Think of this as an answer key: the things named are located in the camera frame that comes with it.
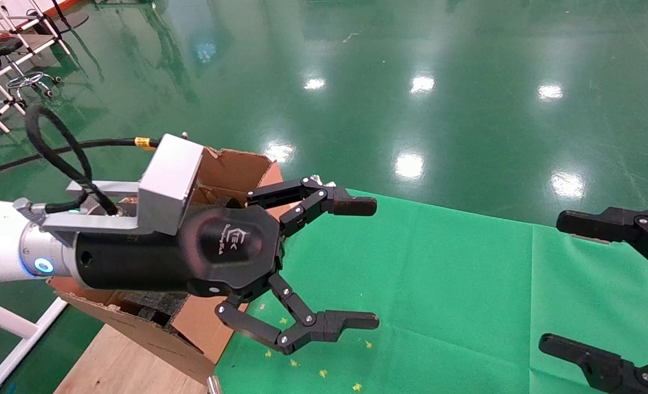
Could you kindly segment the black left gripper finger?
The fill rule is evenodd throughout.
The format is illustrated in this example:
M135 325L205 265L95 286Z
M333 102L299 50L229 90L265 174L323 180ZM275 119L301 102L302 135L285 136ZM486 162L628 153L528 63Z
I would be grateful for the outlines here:
M378 207L373 197L351 195L344 187L326 186L312 176L250 190L246 202L265 210L294 204L279 217L279 232L283 237L296 234L323 213L373 216Z
M373 312L313 312L280 274L269 277L268 289L295 319L295 324L286 330L240 311L241 300L234 294L221 302L215 313L229 329L284 355L291 355L313 341L337 342L346 329L374 330L380 324Z

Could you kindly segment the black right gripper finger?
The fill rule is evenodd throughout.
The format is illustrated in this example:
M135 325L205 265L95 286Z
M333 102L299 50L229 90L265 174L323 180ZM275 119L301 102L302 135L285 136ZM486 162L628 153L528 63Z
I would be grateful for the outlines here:
M598 215L562 211L556 228L566 234L608 242L625 242L648 260L648 210L608 207Z
M648 393L648 364L637 367L613 352L555 334L543 334L539 350L580 367L589 386L606 393Z

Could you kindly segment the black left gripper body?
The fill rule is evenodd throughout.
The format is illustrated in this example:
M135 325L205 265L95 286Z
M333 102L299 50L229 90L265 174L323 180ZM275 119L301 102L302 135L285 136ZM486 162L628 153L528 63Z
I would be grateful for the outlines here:
M281 225L259 206L192 208L176 235L79 234L89 288L256 299L282 267Z

